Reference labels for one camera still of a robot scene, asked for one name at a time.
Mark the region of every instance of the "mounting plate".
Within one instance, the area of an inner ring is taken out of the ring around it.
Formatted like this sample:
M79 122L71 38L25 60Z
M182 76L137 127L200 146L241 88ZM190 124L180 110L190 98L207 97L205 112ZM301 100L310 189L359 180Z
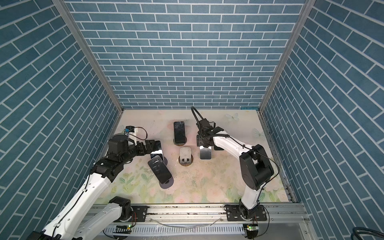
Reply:
M131 206L133 212L136 213L136 222L145 222L147 217L148 206Z
M239 211L239 205L230 205L227 204L224 206L224 210L227 212L227 221L228 222L237 222L237 221L248 221L250 219L244 219ZM259 205L256 209L256 219L257 221L266 221L265 207Z

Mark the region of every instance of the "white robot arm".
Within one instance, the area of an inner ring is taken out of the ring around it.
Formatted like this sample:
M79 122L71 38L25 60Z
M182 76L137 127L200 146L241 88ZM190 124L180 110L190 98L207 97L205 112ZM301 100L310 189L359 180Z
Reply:
M251 219L258 207L258 198L265 184L274 174L269 159L262 146L251 146L230 137L220 127L211 126L207 119L191 107L199 128L197 145L200 147L216 146L226 150L240 162L242 178L246 183L243 197L239 201L239 210L244 219ZM194 113L201 117L199 121ZM136 133L114 135L108 141L107 157L95 163L90 175L64 209L50 222L42 232L32 232L27 240L92 240L96 235L115 220L129 221L132 216L129 199L114 197L109 204L89 221L80 225L84 216L100 194L113 182L123 165L135 156L155 154L161 149L160 142L145 140L146 144L136 142Z
M271 162L266 156L266 152L261 145L251 146L240 142L229 136L220 127L210 125L206 118L191 107L199 129L197 135L197 146L219 147L239 159L242 178L246 183L243 197L239 201L239 211L244 219L251 219L258 207L258 199L261 190L274 174Z
M220 131L218 132L218 134L227 134L227 132ZM232 139L228 137L213 137L213 139L215 146L226 150L237 159L239 159L240 156L244 153L245 148L252 149L251 145L240 142L237 139ZM248 185L245 186L244 195L243 197L241 197L241 202L247 209L253 209L258 205L258 199L265 184L266 183L262 184L258 190L252 189Z

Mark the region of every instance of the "blue brick wall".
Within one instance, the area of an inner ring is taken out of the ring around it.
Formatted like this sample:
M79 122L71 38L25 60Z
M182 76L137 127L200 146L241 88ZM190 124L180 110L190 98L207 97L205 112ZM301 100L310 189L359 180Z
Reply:
M66 1L125 108L258 107L304 0Z
M51 0L0 1L0 239L42 230L117 112Z
M384 231L383 13L317 0L264 111L320 239Z

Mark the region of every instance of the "table surface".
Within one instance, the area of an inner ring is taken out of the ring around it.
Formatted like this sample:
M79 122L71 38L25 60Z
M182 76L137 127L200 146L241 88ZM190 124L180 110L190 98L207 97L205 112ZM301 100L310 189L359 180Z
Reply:
M204 118L216 122L238 140L262 145L268 157L271 150L265 139L260 120L255 110L199 110ZM173 122L184 121L187 143L193 163L184 167L179 164L180 147L173 143ZM124 165L115 181L100 195L96 204L106 204L114 196L121 196L135 204L164 203L231 203L238 202L244 193L245 182L241 177L240 164L227 151L212 150L210 160L199 158L196 146L197 126L190 110L125 110L115 133L123 132L125 126L143 127L148 139L160 140L167 168L174 184L162 189L148 166L150 156L138 156ZM138 137L145 132L138 129ZM260 202L287 202L288 198L280 177L269 182L260 196Z

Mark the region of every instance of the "phone screen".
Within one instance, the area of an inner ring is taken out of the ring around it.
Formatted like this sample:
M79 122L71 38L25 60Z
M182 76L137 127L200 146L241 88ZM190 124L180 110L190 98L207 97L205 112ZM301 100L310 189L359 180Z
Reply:
M176 144L185 143L185 126L184 122L174 122L173 123L173 129L174 129L174 139Z
M172 174L169 172L167 166L161 160L160 156L155 156L149 160L148 165L161 184L164 184L170 178L172 178Z

